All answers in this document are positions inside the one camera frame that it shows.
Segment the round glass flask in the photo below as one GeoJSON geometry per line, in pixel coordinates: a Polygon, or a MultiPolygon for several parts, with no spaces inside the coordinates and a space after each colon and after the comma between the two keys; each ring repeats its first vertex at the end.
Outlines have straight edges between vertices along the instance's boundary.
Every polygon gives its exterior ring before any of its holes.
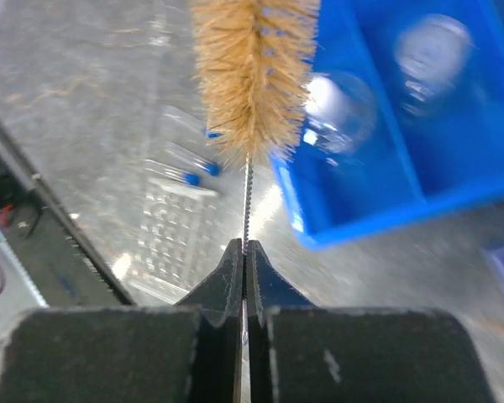
{"type": "Polygon", "coordinates": [[[307,90],[302,142],[327,155],[355,155],[378,125],[373,90],[350,71],[315,73],[307,90]]]}

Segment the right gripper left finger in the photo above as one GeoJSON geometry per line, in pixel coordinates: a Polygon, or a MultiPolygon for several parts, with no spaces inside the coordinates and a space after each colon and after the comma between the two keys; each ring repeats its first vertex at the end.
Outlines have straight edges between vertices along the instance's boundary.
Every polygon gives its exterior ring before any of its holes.
{"type": "Polygon", "coordinates": [[[241,242],[173,306],[25,312],[0,339],[0,402],[230,402],[241,242]]]}

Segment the tan bottle brush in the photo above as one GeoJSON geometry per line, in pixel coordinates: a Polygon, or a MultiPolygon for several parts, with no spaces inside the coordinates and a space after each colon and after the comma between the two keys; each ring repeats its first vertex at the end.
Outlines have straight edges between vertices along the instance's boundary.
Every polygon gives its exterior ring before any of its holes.
{"type": "Polygon", "coordinates": [[[254,164],[300,141],[316,53],[319,1],[193,1],[196,72],[206,129],[244,167],[242,252],[249,246],[254,164]]]}

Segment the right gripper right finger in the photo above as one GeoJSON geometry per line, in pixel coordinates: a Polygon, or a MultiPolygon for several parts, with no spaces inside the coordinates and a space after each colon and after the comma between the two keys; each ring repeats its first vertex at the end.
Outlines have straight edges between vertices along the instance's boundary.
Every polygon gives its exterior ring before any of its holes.
{"type": "Polygon", "coordinates": [[[351,259],[314,306],[249,244],[253,402],[504,402],[504,298],[476,250],[351,259]]]}

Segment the small glass stoppered bottle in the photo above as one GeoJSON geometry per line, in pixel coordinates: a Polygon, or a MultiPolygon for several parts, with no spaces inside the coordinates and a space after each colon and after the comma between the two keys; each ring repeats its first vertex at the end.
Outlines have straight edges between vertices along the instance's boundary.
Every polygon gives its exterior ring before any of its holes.
{"type": "Polygon", "coordinates": [[[467,26],[448,15],[430,13],[401,32],[394,47],[400,70],[402,109],[424,116],[458,86],[473,48],[467,26]]]}

